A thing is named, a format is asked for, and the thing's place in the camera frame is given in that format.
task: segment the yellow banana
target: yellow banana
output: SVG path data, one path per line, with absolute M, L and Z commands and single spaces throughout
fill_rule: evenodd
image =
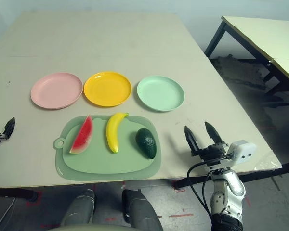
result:
M 128 116 L 128 113 L 117 112 L 108 120 L 106 127 L 106 136 L 109 148 L 114 152 L 118 152 L 118 127 L 120 122 Z

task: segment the avocado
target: avocado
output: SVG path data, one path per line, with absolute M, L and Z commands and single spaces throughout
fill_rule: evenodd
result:
M 156 156 L 156 142 L 150 130 L 141 128 L 136 133 L 136 143 L 145 156 L 154 159 Z

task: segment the cutting board handle hole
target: cutting board handle hole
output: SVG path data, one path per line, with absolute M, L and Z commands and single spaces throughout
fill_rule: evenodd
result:
M 57 149 L 59 149 L 59 148 L 63 148 L 63 146 L 64 146 L 64 141 L 65 141 L 65 139 L 64 138 L 58 138 L 58 139 L 56 139 L 55 141 L 54 141 L 54 147 L 55 148 L 57 148 Z

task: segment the pink plate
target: pink plate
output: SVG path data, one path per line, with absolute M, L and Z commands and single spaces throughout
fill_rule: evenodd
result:
M 81 95 L 81 80 L 70 73 L 54 73 L 41 78 L 31 89 L 32 101 L 40 107 L 59 109 L 70 106 Z

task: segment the cutting board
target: cutting board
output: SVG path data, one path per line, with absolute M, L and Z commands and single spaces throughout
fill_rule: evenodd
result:
M 53 143 L 56 169 L 69 180 L 137 180 L 153 176 L 160 167 L 161 153 L 157 132 L 146 118 L 128 116 L 118 129 L 119 152 L 110 151 L 105 129 L 110 116 L 92 115 L 93 136 L 89 147 L 80 154 L 70 154 L 70 147 L 86 116 L 67 123 L 60 138 Z M 157 143 L 157 155 L 148 159 L 138 148 L 135 135 L 141 128 L 149 129 Z

